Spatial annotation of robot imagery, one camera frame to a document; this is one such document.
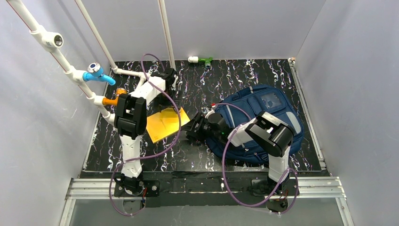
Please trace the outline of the yellow notebook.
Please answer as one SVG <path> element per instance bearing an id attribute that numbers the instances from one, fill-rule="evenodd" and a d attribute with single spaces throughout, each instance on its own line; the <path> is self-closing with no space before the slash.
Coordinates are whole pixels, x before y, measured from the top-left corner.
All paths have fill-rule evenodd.
<path id="1" fill-rule="evenodd" d="M 166 108 L 147 117 L 146 130 L 153 143 L 175 134 L 179 128 L 179 119 L 175 108 Z"/>

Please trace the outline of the navy blue backpack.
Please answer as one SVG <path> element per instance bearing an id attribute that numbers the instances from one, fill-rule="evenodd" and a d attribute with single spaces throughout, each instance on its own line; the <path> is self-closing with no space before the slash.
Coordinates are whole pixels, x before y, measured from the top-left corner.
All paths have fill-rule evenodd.
<path id="1" fill-rule="evenodd" d="M 301 149 L 303 125 L 277 88 L 242 89 L 216 104 L 205 118 L 211 127 L 205 142 L 220 158 L 263 165 L 270 157 L 286 161 Z"/>

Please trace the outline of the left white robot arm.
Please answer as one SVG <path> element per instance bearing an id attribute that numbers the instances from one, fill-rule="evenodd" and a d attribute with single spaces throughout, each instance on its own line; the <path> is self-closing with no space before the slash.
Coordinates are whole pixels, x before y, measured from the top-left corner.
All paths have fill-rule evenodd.
<path id="1" fill-rule="evenodd" d="M 144 189 L 140 143 L 147 126 L 147 106 L 156 101 L 160 106 L 171 104 L 181 122 L 180 108 L 173 95 L 176 92 L 177 72 L 167 68 L 153 73 L 140 87 L 129 94 L 119 94 L 115 110 L 114 126 L 122 145 L 121 176 L 115 182 L 132 195 L 139 195 Z"/>

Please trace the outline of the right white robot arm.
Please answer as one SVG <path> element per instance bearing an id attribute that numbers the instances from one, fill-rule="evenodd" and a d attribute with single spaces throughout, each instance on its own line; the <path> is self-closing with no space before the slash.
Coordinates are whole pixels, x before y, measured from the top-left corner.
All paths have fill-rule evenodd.
<path id="1" fill-rule="evenodd" d="M 182 127 L 186 137 L 204 141 L 225 162 L 227 159 L 254 164 L 265 154 L 269 166 L 266 187 L 276 193 L 287 191 L 288 156 L 294 142 L 293 129 L 265 111 L 232 127 L 220 113 L 198 113 Z"/>

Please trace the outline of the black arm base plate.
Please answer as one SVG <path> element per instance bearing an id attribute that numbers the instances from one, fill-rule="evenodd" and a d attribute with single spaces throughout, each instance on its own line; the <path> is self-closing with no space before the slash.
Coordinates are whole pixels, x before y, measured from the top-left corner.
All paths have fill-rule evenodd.
<path id="1" fill-rule="evenodd" d="M 243 203 L 255 204 L 268 196 L 275 183 L 267 172 L 144 172 L 144 189 L 139 195 L 115 184 L 115 197 L 137 197 L 147 208 L 165 206 L 225 206 L 237 205 L 227 187 Z"/>

